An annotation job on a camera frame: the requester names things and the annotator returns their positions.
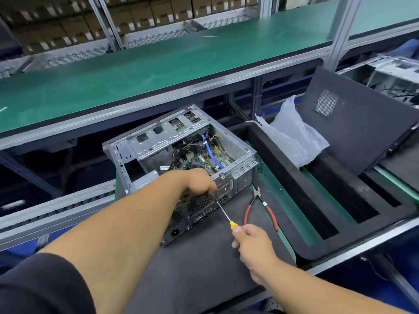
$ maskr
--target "pliers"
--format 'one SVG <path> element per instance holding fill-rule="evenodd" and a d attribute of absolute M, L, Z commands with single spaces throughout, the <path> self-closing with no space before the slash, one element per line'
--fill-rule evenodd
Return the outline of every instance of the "pliers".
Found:
<path fill-rule="evenodd" d="M 250 201 L 249 205 L 246 208 L 246 211 L 244 212 L 243 225 L 247 224 L 247 218 L 249 216 L 249 212 L 250 212 L 250 209 L 252 208 L 253 202 L 256 200 L 256 198 L 259 198 L 260 201 L 262 202 L 262 205 L 265 206 L 266 210 L 268 211 L 269 215 L 271 216 L 272 222 L 274 224 L 275 231 L 278 232 L 279 231 L 278 222 L 276 221 L 274 213 L 272 212 L 272 210 L 268 206 L 268 203 L 265 202 L 262 199 L 260 188 L 258 187 L 258 189 L 256 190 L 253 184 L 252 184 L 252 187 L 253 187 L 254 197 L 252 198 L 252 200 Z"/>

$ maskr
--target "hand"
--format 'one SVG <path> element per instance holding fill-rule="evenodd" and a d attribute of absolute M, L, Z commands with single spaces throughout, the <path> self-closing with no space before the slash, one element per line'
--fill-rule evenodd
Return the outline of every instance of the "hand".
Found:
<path fill-rule="evenodd" d="M 269 289 L 264 275 L 269 275 L 270 269 L 281 261 L 275 255 L 268 234 L 262 228 L 247 224 L 235 226 L 233 236 L 235 240 L 231 246 L 240 251 L 240 260 L 250 270 L 253 281 Z"/>
<path fill-rule="evenodd" d="M 191 195 L 208 192 L 211 196 L 217 191 L 217 185 L 203 168 L 183 171 L 186 176 L 186 190 Z"/>

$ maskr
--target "green table surface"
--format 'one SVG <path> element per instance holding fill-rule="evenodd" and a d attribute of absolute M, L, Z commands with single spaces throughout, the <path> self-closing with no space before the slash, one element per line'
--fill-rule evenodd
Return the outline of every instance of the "green table surface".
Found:
<path fill-rule="evenodd" d="M 353 31 L 418 17 L 418 2 L 366 0 Z M 332 0 L 3 79 L 0 133 L 319 46 L 328 41 L 337 5 Z"/>

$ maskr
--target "red pliers handle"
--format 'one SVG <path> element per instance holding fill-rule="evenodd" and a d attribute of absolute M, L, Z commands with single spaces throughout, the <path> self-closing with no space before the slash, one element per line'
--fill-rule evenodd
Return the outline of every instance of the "red pliers handle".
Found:
<path fill-rule="evenodd" d="M 249 212 L 250 212 L 250 210 L 252 208 L 253 202 L 255 201 L 255 199 L 257 197 L 259 197 L 260 201 L 262 202 L 262 205 L 265 206 L 266 210 L 268 211 L 268 213 L 269 213 L 269 215 L 270 215 L 270 217 L 272 219 L 272 223 L 274 224 L 275 231 L 278 232 L 280 228 L 278 227 L 278 222 L 276 221 L 276 217 L 275 217 L 273 211 L 268 206 L 268 204 L 265 201 L 262 200 L 262 197 L 260 196 L 259 187 L 258 187 L 259 195 L 256 195 L 257 194 L 257 191 L 256 191 L 256 189 L 254 187 L 253 187 L 253 190 L 254 190 L 255 196 L 252 198 L 252 200 L 250 201 L 249 205 L 246 207 L 246 211 L 244 212 L 243 225 L 246 225 L 247 224 L 247 218 L 249 216 Z"/>

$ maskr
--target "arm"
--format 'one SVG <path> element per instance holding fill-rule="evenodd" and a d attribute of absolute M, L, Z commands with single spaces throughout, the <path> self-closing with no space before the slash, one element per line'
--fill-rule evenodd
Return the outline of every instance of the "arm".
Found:
<path fill-rule="evenodd" d="M 253 280 L 263 285 L 289 314 L 402 314 L 405 311 L 321 280 L 282 262 L 266 232 L 254 225 L 233 229 L 233 248 L 249 268 Z"/>
<path fill-rule="evenodd" d="M 80 272 L 97 313 L 120 313 L 163 237 L 185 191 L 211 195 L 217 186 L 204 169 L 170 171 L 113 203 L 47 245 Z"/>

